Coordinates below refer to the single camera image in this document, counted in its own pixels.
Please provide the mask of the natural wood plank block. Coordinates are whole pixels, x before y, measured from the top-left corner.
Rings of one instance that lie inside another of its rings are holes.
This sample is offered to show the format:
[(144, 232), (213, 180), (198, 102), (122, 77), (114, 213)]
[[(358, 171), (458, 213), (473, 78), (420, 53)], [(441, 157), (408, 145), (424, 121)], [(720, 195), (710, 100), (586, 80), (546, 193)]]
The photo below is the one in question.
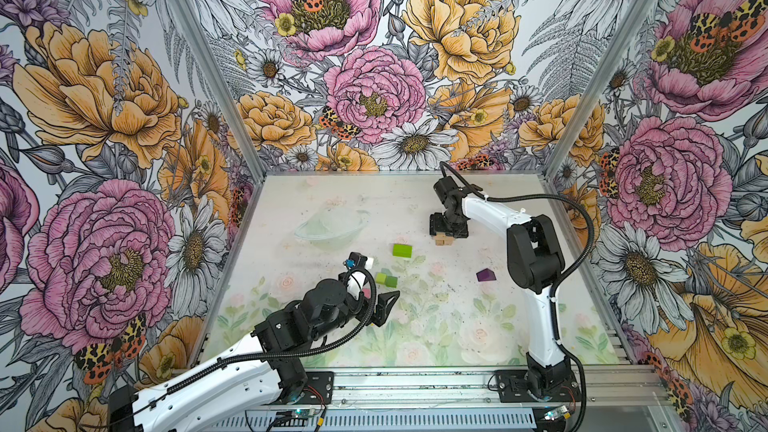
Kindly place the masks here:
[(454, 243), (455, 238), (445, 234), (437, 234), (434, 236), (434, 242), (437, 246), (450, 246)]

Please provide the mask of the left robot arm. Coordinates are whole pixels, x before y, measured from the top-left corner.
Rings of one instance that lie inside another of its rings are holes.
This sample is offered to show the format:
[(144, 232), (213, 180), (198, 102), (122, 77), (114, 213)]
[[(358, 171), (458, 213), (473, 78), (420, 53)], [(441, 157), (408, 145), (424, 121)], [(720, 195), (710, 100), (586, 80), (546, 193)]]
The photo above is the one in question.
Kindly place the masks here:
[(251, 406), (292, 403), (307, 385), (302, 361), (386, 323), (400, 293), (377, 293), (357, 270), (324, 279), (212, 359), (159, 385), (125, 386), (109, 400), (108, 431), (203, 431)]

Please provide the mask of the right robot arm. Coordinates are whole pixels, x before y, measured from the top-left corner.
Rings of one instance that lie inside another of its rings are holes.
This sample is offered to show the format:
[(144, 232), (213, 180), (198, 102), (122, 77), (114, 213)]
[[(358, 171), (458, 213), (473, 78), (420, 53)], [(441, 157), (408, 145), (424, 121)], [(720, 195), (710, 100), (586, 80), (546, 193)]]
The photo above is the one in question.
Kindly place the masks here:
[(433, 190), (443, 205), (430, 216), (429, 233), (437, 243), (466, 238), (471, 221), (505, 240), (507, 271), (524, 291), (530, 321), (527, 390), (538, 400), (549, 399), (574, 380), (557, 324), (553, 286), (563, 275), (565, 258), (552, 220), (494, 202), (473, 185), (460, 186), (451, 177), (437, 180)]

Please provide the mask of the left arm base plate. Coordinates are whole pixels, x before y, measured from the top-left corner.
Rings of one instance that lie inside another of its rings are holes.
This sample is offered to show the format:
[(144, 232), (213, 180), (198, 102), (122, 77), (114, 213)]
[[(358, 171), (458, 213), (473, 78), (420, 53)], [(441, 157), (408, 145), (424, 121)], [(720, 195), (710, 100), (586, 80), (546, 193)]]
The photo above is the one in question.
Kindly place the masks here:
[(330, 405), (335, 374), (331, 371), (301, 372), (279, 382), (280, 394), (274, 405)]

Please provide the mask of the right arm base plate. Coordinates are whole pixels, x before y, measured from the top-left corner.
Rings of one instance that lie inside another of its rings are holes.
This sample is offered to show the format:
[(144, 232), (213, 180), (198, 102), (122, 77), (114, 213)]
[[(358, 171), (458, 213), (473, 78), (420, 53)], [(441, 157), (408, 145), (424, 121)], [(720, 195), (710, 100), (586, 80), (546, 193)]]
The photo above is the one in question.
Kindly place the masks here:
[(582, 397), (580, 384), (572, 371), (503, 369), (495, 371), (489, 388), (502, 403), (568, 402)]

